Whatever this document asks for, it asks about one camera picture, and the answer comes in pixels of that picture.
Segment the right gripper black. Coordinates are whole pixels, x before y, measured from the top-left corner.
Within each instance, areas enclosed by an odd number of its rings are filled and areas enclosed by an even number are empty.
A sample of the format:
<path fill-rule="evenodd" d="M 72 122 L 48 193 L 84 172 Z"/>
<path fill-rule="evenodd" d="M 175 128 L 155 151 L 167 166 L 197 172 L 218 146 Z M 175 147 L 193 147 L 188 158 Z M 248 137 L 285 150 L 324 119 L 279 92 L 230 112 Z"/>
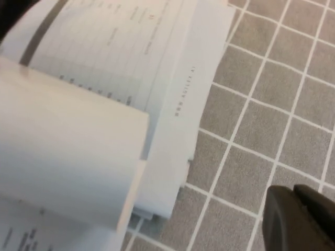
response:
<path fill-rule="evenodd" d="M 36 0 L 1 0 L 1 41 Z"/>

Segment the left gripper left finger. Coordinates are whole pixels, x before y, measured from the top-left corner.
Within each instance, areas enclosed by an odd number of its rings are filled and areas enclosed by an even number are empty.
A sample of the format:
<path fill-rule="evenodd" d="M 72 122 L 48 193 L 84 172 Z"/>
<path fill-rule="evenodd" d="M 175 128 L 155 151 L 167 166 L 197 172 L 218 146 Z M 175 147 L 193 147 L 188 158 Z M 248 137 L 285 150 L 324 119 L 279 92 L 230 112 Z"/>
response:
<path fill-rule="evenodd" d="M 267 190 L 262 233 L 265 250 L 314 250 L 310 218 L 293 191 L 283 186 Z"/>

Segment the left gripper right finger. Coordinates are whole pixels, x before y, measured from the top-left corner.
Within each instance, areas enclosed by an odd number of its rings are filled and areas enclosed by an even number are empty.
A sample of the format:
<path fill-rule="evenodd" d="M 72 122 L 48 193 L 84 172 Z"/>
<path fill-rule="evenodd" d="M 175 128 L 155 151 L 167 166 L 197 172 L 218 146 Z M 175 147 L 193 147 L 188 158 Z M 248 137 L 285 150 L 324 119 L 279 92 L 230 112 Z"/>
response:
<path fill-rule="evenodd" d="M 293 192 L 311 216 L 322 239 L 334 250 L 334 202 L 303 184 L 295 185 Z"/>

